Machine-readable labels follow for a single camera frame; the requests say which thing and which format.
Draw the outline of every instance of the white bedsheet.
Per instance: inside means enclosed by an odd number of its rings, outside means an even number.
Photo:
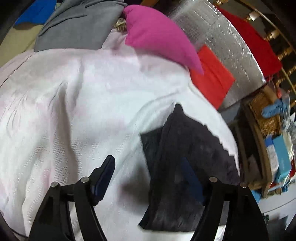
[[[149,190],[139,134],[162,126],[177,102],[207,125],[238,168],[230,130],[188,70],[125,46],[124,38],[112,31],[98,51],[28,51],[0,69],[0,209],[17,232],[29,235],[51,182],[75,183],[113,155],[115,172],[95,207],[107,239],[190,240],[192,232],[138,227]],[[73,206],[71,219],[83,240]]]

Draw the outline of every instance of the magenta cushion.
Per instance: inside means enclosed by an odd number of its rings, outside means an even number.
[[[203,74],[194,46],[167,16],[141,5],[130,5],[123,12],[128,30],[126,45],[150,50]]]

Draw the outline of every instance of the teal box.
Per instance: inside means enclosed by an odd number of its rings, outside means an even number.
[[[274,138],[273,143],[279,159],[279,170],[276,174],[275,182],[281,183],[289,175],[292,167],[283,136],[280,135],[277,138]]]

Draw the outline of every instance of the beige cloth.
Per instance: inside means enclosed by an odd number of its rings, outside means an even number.
[[[35,46],[35,40],[43,25],[21,23],[12,27],[0,45],[0,67],[16,55]]]

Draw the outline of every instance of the screw head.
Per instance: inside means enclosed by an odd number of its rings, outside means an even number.
[[[218,181],[218,179],[216,177],[210,177],[209,180],[212,183],[216,183]]]
[[[242,188],[246,188],[247,187],[247,185],[245,184],[245,183],[240,183],[239,184]]]
[[[89,177],[83,177],[81,178],[82,183],[87,183],[89,181]]]
[[[59,184],[58,182],[52,182],[52,183],[50,184],[50,186],[51,186],[52,188],[55,188],[58,184]]]

